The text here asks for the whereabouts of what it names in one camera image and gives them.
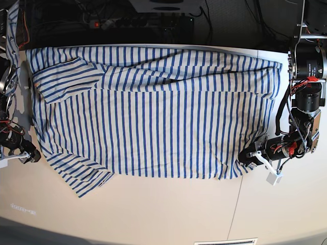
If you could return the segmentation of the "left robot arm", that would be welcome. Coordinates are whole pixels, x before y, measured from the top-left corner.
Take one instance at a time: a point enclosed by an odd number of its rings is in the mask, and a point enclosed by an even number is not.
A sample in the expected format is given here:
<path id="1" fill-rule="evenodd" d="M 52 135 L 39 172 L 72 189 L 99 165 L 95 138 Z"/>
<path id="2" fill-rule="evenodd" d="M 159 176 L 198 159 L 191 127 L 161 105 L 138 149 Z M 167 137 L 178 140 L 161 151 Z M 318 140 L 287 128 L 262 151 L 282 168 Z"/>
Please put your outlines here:
<path id="1" fill-rule="evenodd" d="M 320 107 L 326 104 L 326 1 L 297 1 L 297 9 L 276 137 L 263 136 L 242 150 L 238 159 L 245 167 L 302 158 L 318 144 Z"/>

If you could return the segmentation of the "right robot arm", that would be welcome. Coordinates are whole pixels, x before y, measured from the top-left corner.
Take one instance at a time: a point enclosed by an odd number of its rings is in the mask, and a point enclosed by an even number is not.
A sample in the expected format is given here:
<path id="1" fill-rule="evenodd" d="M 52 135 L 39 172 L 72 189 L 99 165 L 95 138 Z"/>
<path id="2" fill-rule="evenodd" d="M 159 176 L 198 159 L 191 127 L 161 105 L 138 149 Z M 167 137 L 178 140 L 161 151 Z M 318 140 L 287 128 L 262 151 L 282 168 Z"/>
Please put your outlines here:
<path id="1" fill-rule="evenodd" d="M 1 9 L 1 37 L 5 46 L 1 49 L 1 168 L 8 166 L 8 161 L 18 159 L 21 163 L 38 162 L 39 150 L 24 138 L 25 130 L 13 121 L 17 108 L 16 87 L 19 82 L 19 48 L 16 43 L 19 2 Z"/>

